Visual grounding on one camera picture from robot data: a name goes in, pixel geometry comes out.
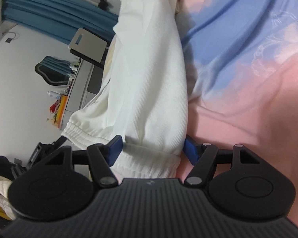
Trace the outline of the orange tray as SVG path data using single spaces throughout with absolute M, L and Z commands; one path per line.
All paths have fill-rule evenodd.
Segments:
M 54 123 L 53 125 L 60 128 L 61 120 L 63 117 L 64 110 L 66 108 L 68 96 L 61 95 L 61 97 L 50 107 L 50 111 L 53 114 Z

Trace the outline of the white zip-up garment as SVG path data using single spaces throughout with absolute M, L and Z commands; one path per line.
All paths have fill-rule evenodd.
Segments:
M 177 0 L 120 1 L 101 89 L 72 114 L 62 134 L 81 149 L 120 135 L 123 149 L 112 167 L 115 173 L 173 178 L 188 117 Z

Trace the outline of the white vanity desk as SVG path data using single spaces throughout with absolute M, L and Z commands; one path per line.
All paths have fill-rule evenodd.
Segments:
M 103 77 L 103 69 L 82 60 L 75 73 L 69 90 L 66 106 L 60 122 L 60 130 L 64 130 L 71 115 L 84 108 L 98 94 Z

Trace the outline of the white spray bottle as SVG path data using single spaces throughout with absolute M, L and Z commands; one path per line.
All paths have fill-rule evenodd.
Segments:
M 54 99 L 60 99 L 61 98 L 61 94 L 60 93 L 57 93 L 57 92 L 54 92 L 54 91 L 48 91 L 47 92 L 47 95 L 49 97 L 54 98 Z

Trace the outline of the wavy vanity mirror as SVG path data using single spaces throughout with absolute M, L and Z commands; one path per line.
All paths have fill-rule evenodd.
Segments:
M 46 56 L 34 70 L 50 86 L 66 86 L 72 73 L 71 62 Z

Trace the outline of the white black chair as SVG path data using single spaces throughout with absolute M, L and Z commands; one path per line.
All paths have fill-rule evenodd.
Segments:
M 68 46 L 70 53 L 100 69 L 104 69 L 108 47 L 107 41 L 86 28 L 79 28 Z

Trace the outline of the pastel tie-dye bed sheet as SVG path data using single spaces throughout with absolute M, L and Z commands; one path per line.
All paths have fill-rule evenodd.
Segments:
M 244 144 L 286 175 L 298 226 L 298 0 L 181 0 L 176 23 L 188 134 Z

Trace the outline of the blue curtain left panel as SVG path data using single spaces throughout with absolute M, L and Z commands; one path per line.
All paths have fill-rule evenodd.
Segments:
M 2 19 L 70 44 L 79 28 L 107 42 L 118 16 L 85 0 L 2 0 Z

